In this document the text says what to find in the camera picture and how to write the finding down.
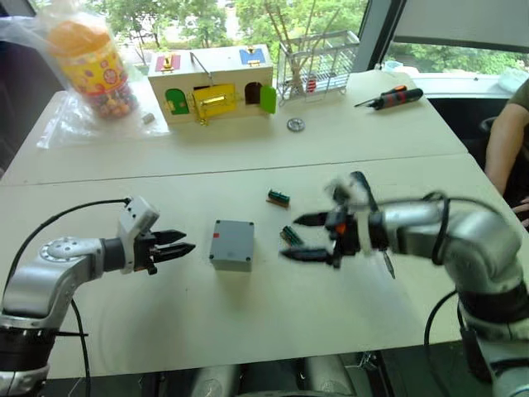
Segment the white table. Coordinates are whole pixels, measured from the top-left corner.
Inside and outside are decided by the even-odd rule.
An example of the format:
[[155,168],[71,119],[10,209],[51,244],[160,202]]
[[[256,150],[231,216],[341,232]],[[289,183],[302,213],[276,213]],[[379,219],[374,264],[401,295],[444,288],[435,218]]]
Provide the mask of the white table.
[[[53,184],[130,177],[189,175],[349,161],[466,153],[431,104],[422,98],[405,106],[374,111],[354,108],[396,85],[414,87],[405,74],[352,74],[346,95],[286,103],[271,117],[212,120],[178,125],[165,137],[95,143],[43,150],[36,147],[64,93],[42,113],[2,185]],[[291,117],[307,127],[292,133]]]
[[[159,273],[106,274],[82,286],[83,315],[94,375],[152,372],[287,357],[358,352],[422,343],[427,315],[453,288],[447,274],[426,260],[394,258],[393,281],[383,261],[362,255],[335,271],[278,256],[281,227],[301,213],[325,210],[323,186],[338,174],[365,172],[378,199],[422,196],[432,189],[483,199],[505,213],[523,235],[520,257],[529,275],[529,243],[514,214],[469,155],[365,161],[281,170],[254,170],[0,187],[0,218],[8,225],[0,261],[11,259],[31,230],[60,210],[94,199],[140,194],[160,211],[155,229],[176,227],[198,245],[194,252],[159,265]],[[269,188],[292,196],[290,210],[265,202]],[[60,236],[112,237],[120,206],[72,213],[28,247]],[[216,219],[255,222],[255,262],[249,274],[215,271],[207,258]],[[307,242],[322,231],[296,227]],[[5,280],[7,266],[0,268]],[[64,330],[76,329],[69,313]],[[455,301],[436,319],[433,342],[460,338]],[[51,377],[83,373],[79,340],[59,338]]]

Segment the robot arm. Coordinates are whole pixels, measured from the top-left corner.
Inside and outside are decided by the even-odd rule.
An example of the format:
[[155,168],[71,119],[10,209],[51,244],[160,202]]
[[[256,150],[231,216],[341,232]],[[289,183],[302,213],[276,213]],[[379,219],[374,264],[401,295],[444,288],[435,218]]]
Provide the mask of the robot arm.
[[[324,226],[334,241],[333,252],[302,246],[282,254],[340,268],[343,256],[360,251],[389,248],[396,254],[432,259],[437,250],[434,262],[446,268],[460,298],[465,348],[477,347],[496,396],[529,396],[529,297],[517,259],[521,240],[516,231],[491,211],[454,212],[439,240],[443,223],[439,201],[391,203],[366,211],[353,199],[358,194],[351,186],[331,186],[338,203],[333,211],[306,214],[295,221]],[[475,357],[469,363],[478,364]]]
[[116,238],[63,237],[8,281],[0,314],[0,396],[33,396],[47,376],[55,337],[75,290],[103,272],[147,270],[155,263],[188,254],[194,245],[177,243],[175,230],[151,232],[159,214],[143,198],[130,201],[120,216]]

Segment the orange lid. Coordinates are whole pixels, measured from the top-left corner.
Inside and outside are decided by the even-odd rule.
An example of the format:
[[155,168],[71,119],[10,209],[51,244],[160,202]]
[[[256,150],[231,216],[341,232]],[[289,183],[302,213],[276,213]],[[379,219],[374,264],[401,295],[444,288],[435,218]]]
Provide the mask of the orange lid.
[[52,55],[79,56],[99,50],[110,41],[110,36],[104,26],[65,21],[50,31],[48,41]]

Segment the metal wire basket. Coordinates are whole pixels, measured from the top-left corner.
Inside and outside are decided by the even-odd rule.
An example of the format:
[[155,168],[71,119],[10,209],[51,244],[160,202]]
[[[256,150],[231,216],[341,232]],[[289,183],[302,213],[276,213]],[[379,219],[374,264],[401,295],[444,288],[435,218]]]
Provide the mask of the metal wire basket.
[[[281,42],[277,68],[279,106],[289,99],[308,98],[333,90],[344,93],[359,44],[360,40],[352,31]],[[301,50],[291,53],[289,48]]]

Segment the gray plastic box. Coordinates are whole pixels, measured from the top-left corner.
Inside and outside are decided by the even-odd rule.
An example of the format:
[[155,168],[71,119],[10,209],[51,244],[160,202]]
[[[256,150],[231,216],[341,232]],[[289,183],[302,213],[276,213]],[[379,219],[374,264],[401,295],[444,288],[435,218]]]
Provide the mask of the gray plastic box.
[[253,222],[216,221],[209,253],[215,269],[251,271],[254,230]]

